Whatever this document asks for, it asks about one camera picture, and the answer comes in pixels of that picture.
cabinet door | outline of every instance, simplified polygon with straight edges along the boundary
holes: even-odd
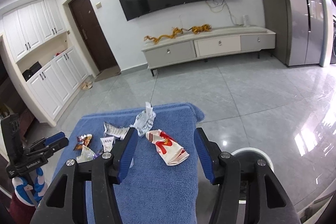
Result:
[[[55,64],[51,61],[42,68],[42,76],[49,89],[55,97],[61,102],[62,106],[66,103],[72,94],[72,89],[68,85],[63,75],[60,75],[55,69]]]
[[[66,82],[69,84],[71,88],[71,94],[78,88],[79,81],[77,77],[73,74],[73,70],[69,67],[67,56],[62,53],[58,55],[53,62],[57,65],[57,68],[60,73],[62,73],[65,77]]]
[[[68,57],[68,62],[71,63],[72,67],[75,70],[75,74],[78,77],[78,81],[82,83],[85,78],[88,76],[86,68],[83,62],[80,60],[75,48],[70,48],[65,51],[66,56]]]
[[[32,50],[41,45],[43,40],[38,31],[31,5],[28,4],[19,7],[17,9],[17,13],[19,16],[23,36],[25,37],[29,50]]]
[[[44,42],[55,36],[55,31],[49,20],[43,0],[31,3],[34,18],[38,24],[38,30]]]
[[[3,24],[13,58],[15,61],[18,61],[24,57],[29,50],[23,36],[17,10],[5,14]]]
[[[52,118],[55,118],[61,109],[61,103],[56,99],[53,92],[51,92],[45,83],[41,70],[28,80],[27,85],[43,109]]]
[[[59,13],[56,0],[44,0],[44,3],[55,33],[57,34],[64,32],[65,31],[64,22]]]

blue towel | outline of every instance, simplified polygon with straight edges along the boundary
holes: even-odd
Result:
[[[120,185],[114,185],[115,196],[124,224],[196,224],[198,193],[197,152],[194,145],[196,123],[204,119],[203,112],[189,103],[153,107],[156,118],[152,130],[161,129],[174,138],[190,154],[176,166],[167,166],[146,137],[138,141],[134,166]],[[104,122],[128,127],[144,108],[127,109],[82,117],[69,138],[58,161],[54,177],[68,159],[75,159],[80,151],[73,151],[76,137],[92,133],[90,148],[101,148]],[[88,223],[94,223],[91,182],[86,183]]]

white wall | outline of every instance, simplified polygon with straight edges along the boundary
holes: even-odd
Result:
[[[172,27],[184,28],[209,23],[212,27],[232,26],[226,8],[220,13],[213,13],[205,2],[179,5],[127,22],[119,0],[90,0],[97,19],[108,44],[121,70],[147,63],[141,52],[146,35],[159,36],[168,34]],[[102,7],[96,9],[95,4],[101,2]],[[230,10],[242,23],[242,16],[248,15],[250,24],[265,27],[263,0],[226,0]]]
[[[71,11],[68,6],[69,0],[56,0],[56,2],[58,4],[58,8],[65,23],[66,29],[70,31],[70,34],[68,35],[68,41],[76,47],[77,52],[79,53],[84,65],[89,71],[89,74],[96,76],[99,73],[99,70],[95,65],[95,62],[92,59],[78,31],[75,21],[73,20]]]

crumpled wrapper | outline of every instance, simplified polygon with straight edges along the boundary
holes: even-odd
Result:
[[[146,138],[155,144],[156,151],[165,161],[166,165],[178,165],[189,157],[189,154],[166,132],[158,129],[148,131]]]

brown door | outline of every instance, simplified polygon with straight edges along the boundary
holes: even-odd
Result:
[[[117,66],[118,64],[101,30],[90,0],[72,0],[69,7],[98,69],[102,71]]]

